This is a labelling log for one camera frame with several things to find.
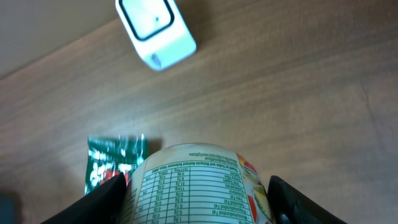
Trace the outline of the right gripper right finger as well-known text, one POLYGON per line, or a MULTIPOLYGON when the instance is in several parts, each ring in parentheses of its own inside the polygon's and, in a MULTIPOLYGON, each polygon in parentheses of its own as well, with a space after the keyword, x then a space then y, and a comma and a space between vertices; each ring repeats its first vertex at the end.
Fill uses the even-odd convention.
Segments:
POLYGON ((267 196, 277 223, 346 224, 276 175, 269 179, 267 196))

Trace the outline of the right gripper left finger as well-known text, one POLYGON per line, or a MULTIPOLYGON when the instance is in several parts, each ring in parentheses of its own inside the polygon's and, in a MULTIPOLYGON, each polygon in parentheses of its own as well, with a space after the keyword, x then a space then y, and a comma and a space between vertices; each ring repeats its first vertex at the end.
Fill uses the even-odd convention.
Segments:
POLYGON ((125 193, 126 179, 120 173, 43 223, 116 223, 125 193))

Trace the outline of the green 3M gloves packet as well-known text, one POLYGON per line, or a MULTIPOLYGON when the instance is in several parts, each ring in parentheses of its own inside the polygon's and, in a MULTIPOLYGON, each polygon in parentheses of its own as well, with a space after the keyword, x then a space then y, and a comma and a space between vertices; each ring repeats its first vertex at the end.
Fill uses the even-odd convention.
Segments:
POLYGON ((140 136, 90 136, 85 177, 85 194, 110 178, 124 174, 125 180, 149 157, 148 141, 140 136))

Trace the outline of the green lid jar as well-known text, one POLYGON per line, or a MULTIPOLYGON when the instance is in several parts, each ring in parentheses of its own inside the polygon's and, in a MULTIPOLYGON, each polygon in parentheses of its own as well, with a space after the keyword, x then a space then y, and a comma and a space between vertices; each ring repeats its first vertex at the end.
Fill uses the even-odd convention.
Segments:
POLYGON ((252 164, 205 143, 166 147, 133 172, 119 223, 275 223, 252 164))

